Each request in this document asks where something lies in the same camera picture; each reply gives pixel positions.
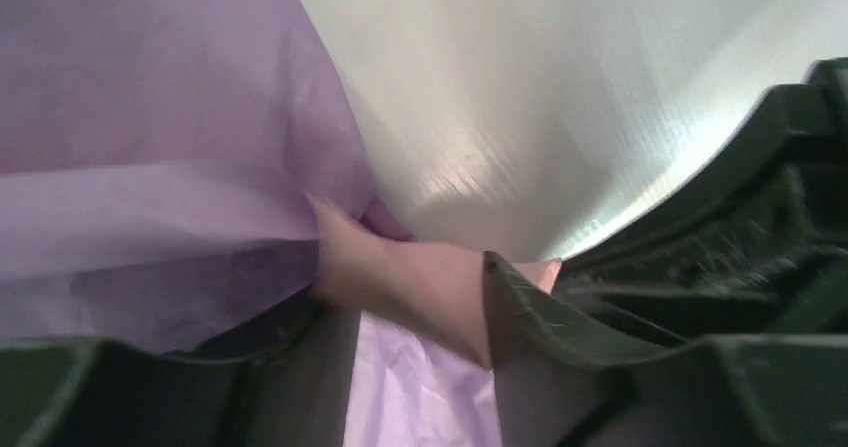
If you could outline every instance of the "purple cloth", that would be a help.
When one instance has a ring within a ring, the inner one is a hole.
[[[313,280],[301,189],[408,238],[299,0],[0,0],[0,88],[0,337],[230,329]],[[370,317],[357,356],[347,445],[499,444],[488,374]]]

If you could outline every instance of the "pink fabric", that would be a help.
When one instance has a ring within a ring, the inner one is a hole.
[[[0,88],[0,337],[191,348],[315,280],[321,238],[328,298],[350,275],[486,364],[480,254],[385,239],[411,237],[298,0],[0,0]],[[357,356],[347,445],[499,444],[484,370],[370,316]]]

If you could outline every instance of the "lavender fabric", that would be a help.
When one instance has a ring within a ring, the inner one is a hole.
[[[191,348],[313,280],[304,190],[408,237],[299,0],[0,0],[0,88],[0,337]],[[363,326],[346,445],[499,443],[488,374]]]

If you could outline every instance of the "purple sheet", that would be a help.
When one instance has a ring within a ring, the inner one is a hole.
[[[0,0],[0,337],[191,348],[314,279],[301,189],[388,237],[298,0]],[[498,445],[489,374],[366,316],[349,446]]]

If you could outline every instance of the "shiny gray surface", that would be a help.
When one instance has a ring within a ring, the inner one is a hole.
[[[599,242],[848,55],[848,0],[302,1],[393,211],[516,260]]]

